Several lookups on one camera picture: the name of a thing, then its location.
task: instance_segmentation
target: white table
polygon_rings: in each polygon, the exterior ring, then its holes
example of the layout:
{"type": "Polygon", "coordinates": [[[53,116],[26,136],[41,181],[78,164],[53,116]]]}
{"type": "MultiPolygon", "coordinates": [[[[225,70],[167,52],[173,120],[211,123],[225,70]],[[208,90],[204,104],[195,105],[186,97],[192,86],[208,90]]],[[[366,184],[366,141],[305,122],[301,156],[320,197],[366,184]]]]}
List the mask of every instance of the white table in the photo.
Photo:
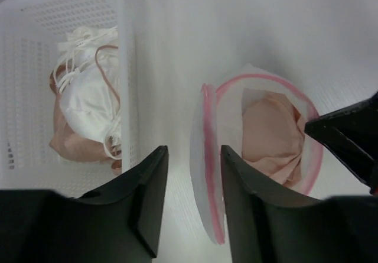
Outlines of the white table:
{"type": "MultiPolygon", "coordinates": [[[[142,153],[170,150],[158,259],[231,262],[198,215],[188,145],[201,84],[247,62],[292,80],[320,114],[378,89],[378,0],[130,0],[135,24],[142,153]]],[[[366,194],[325,153],[311,196],[366,194]]]]}

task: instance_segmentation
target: mesh laundry bag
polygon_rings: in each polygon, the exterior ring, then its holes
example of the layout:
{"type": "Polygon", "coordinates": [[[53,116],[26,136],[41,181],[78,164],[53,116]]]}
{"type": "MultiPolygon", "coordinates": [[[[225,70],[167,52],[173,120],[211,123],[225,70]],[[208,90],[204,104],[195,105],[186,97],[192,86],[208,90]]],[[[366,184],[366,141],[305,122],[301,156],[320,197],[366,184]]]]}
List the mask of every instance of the mesh laundry bag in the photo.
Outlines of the mesh laundry bag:
{"type": "MultiPolygon", "coordinates": [[[[290,81],[250,64],[216,90],[212,85],[202,87],[191,130],[190,173],[201,220],[215,243],[224,243],[220,146],[229,145],[242,156],[243,114],[251,104],[272,94],[287,99],[302,116],[303,123],[318,117],[312,102],[290,81]]],[[[303,136],[298,162],[301,177],[290,188],[308,194],[320,170],[323,148],[303,136]]]]}

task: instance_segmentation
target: peach cloth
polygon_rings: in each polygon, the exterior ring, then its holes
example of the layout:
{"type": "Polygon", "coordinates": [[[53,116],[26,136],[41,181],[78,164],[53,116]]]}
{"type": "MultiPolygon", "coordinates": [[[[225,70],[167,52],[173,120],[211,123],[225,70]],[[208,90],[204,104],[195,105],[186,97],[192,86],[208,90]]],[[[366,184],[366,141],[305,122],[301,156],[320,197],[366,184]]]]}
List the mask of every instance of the peach cloth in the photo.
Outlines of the peach cloth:
{"type": "Polygon", "coordinates": [[[272,180],[292,187],[301,179],[305,120],[289,99],[269,92],[243,115],[242,157],[272,180]]]}
{"type": "MultiPolygon", "coordinates": [[[[117,48],[115,46],[101,46],[96,50],[94,59],[97,67],[99,68],[105,83],[109,86],[110,90],[115,94],[118,102],[119,96],[115,93],[114,88],[107,80],[103,69],[101,68],[98,60],[97,53],[103,48],[117,48]]],[[[65,65],[60,65],[57,69],[56,76],[58,77],[66,70],[65,65]]],[[[74,132],[70,125],[67,123],[60,109],[61,94],[56,88],[56,84],[53,78],[53,73],[50,75],[50,89],[55,93],[56,100],[54,105],[54,136],[50,141],[50,147],[56,151],[61,157],[77,162],[94,162],[94,161],[106,161],[110,160],[104,150],[104,145],[100,142],[96,142],[87,138],[81,137],[78,133],[74,132]]],[[[112,140],[108,140],[106,144],[109,148],[112,147],[112,140]]],[[[112,154],[118,155],[120,151],[115,151],[112,148],[112,154]]],[[[115,175],[120,175],[122,172],[122,160],[116,160],[112,164],[112,170],[115,175]]]]}

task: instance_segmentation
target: basket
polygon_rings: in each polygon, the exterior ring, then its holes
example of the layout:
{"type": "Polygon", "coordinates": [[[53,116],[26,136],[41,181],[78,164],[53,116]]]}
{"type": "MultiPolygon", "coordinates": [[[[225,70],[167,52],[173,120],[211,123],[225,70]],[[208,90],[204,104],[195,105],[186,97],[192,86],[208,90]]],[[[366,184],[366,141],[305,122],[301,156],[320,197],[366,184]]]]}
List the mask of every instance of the basket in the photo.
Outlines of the basket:
{"type": "Polygon", "coordinates": [[[57,43],[82,25],[118,25],[123,167],[139,163],[135,45],[126,0],[7,0],[0,4],[2,189],[47,188],[77,197],[114,178],[109,163],[73,163],[49,147],[57,43]]]}

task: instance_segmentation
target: pink fabric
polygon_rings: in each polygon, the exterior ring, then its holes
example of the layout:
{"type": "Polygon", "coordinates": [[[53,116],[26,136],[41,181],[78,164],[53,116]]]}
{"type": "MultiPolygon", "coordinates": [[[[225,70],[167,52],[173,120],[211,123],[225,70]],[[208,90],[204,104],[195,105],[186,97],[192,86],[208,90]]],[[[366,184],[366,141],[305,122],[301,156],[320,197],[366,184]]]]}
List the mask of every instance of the pink fabric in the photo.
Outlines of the pink fabric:
{"type": "Polygon", "coordinates": [[[216,179],[214,177],[216,173],[216,158],[218,157],[216,152],[218,151],[218,144],[214,144],[214,132],[216,132],[215,128],[211,127],[212,117],[211,114],[213,113],[214,109],[211,108],[213,101],[215,100],[215,91],[213,92],[210,88],[210,85],[203,84],[202,85],[202,93],[204,98],[204,108],[203,108],[203,115],[204,115],[204,123],[203,123],[203,131],[204,131],[204,158],[205,158],[205,178],[206,178],[206,185],[207,185],[207,196],[208,202],[210,205],[211,210],[211,217],[213,222],[214,234],[219,244],[224,244],[224,232],[222,229],[222,224],[220,221],[220,215],[218,213],[217,208],[217,201],[216,201],[216,179]]]}
{"type": "Polygon", "coordinates": [[[242,157],[276,182],[292,187],[301,179],[305,119],[285,95],[268,93],[243,115],[242,157]]]}

